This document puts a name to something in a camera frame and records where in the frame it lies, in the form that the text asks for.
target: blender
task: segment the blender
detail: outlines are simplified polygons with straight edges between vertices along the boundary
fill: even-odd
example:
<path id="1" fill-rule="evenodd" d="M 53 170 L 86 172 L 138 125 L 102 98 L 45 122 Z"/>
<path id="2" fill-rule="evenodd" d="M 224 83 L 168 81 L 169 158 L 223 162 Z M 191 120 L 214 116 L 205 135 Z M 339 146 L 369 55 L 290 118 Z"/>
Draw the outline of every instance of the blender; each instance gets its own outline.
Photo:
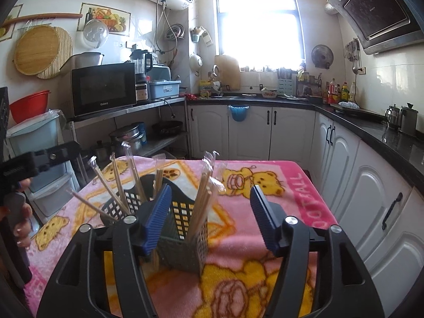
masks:
<path id="1" fill-rule="evenodd" d="M 137 49 L 131 53 L 130 59 L 135 66 L 137 105 L 149 103 L 151 101 L 151 96 L 146 73 L 153 68 L 153 56 L 147 50 Z M 150 60 L 149 68 L 147 68 L 147 59 Z"/>

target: finger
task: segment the finger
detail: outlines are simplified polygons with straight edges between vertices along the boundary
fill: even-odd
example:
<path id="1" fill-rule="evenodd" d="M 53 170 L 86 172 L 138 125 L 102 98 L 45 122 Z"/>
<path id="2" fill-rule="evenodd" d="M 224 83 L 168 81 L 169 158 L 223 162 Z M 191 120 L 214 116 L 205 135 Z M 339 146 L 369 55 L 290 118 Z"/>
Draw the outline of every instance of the finger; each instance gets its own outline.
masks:
<path id="1" fill-rule="evenodd" d="M 24 219 L 29 219 L 32 216 L 32 208 L 28 203 L 22 206 L 22 216 Z"/>
<path id="2" fill-rule="evenodd" d="M 18 247 L 20 248 L 28 248 L 31 246 L 31 238 L 30 237 L 26 237 L 24 239 L 21 239 L 17 242 Z"/>
<path id="3" fill-rule="evenodd" d="M 3 218 L 6 217 L 8 214 L 10 214 L 9 208 L 0 207 L 0 221 L 3 220 Z"/>
<path id="4" fill-rule="evenodd" d="M 27 237 L 27 235 L 29 235 L 30 232 L 31 232 L 31 224 L 27 220 L 20 222 L 13 229 L 14 236 L 20 239 Z"/>
<path id="5" fill-rule="evenodd" d="M 18 189 L 18 191 L 21 191 L 22 192 L 22 191 L 28 189 L 30 184 L 31 184 L 31 178 L 27 178 L 27 179 L 21 180 L 19 182 L 20 188 Z"/>

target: blue gripper pad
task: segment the blue gripper pad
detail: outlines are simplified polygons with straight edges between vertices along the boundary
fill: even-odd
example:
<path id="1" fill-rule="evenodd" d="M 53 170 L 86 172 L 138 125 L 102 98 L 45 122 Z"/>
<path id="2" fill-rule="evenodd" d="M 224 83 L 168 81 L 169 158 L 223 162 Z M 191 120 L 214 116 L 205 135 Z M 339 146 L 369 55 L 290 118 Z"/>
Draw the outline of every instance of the blue gripper pad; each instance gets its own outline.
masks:
<path id="1" fill-rule="evenodd" d="M 274 256 L 280 257 L 281 224 L 287 216 L 286 213 L 279 204 L 268 202 L 259 185 L 250 190 L 250 205 L 266 248 Z"/>
<path id="2" fill-rule="evenodd" d="M 154 200 L 154 207 L 150 213 L 150 216 L 145 223 L 144 235 L 145 243 L 142 249 L 146 255 L 156 248 L 162 227 L 165 219 L 168 215 L 169 208 L 172 203 L 172 190 L 169 185 L 164 184 Z"/>

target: tablecloth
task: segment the tablecloth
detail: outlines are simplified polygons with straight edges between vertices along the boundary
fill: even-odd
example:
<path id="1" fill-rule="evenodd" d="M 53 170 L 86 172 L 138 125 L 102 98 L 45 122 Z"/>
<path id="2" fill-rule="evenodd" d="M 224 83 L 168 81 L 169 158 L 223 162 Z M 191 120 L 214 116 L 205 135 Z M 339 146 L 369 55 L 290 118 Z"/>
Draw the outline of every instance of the tablecloth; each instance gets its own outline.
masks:
<path id="1" fill-rule="evenodd" d="M 135 157 L 140 176 L 154 173 L 151 158 Z M 120 161 L 124 188 L 134 183 L 126 162 Z M 202 161 L 167 161 L 164 176 L 187 197 L 196 197 Z M 113 171 L 105 176 L 116 187 Z M 309 226 L 328 228 L 336 223 L 302 169 L 291 161 L 229 161 L 223 173 L 226 193 L 218 197 L 208 215 L 209 253 L 201 278 L 192 273 L 142 265 L 152 301 L 159 317 L 262 317 L 271 297 L 281 259 L 265 248 L 250 207 L 250 189 L 257 184 L 269 201 Z M 101 207 L 110 195 L 99 180 L 81 192 Z M 35 315 L 48 279 L 61 254 L 81 224 L 103 226 L 92 209 L 71 199 L 35 236 L 28 252 L 33 279 L 25 287 L 28 304 Z M 122 316 L 114 285 L 112 258 L 105 258 L 106 282 L 111 312 Z M 304 300 L 300 316 L 311 310 L 316 275 L 316 254 L 310 253 Z"/>

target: fruit picture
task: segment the fruit picture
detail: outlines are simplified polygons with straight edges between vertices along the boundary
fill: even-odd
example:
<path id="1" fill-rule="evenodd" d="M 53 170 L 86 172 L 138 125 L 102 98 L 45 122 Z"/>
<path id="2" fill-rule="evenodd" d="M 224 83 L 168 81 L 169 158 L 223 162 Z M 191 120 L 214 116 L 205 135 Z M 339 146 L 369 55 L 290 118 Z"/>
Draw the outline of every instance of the fruit picture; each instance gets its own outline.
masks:
<path id="1" fill-rule="evenodd" d="M 83 17 L 78 22 L 77 31 L 82 31 L 84 25 L 91 19 L 98 19 L 109 29 L 109 33 L 129 36 L 131 13 L 113 8 L 83 3 L 80 13 Z"/>
<path id="2" fill-rule="evenodd" d="M 10 19 L 17 18 L 21 11 L 22 5 L 14 6 L 10 11 L 9 15 L 6 17 L 6 21 Z M 5 27 L 0 27 L 0 42 L 7 39 L 11 39 L 13 36 L 13 31 L 15 29 L 15 24 L 9 24 Z"/>

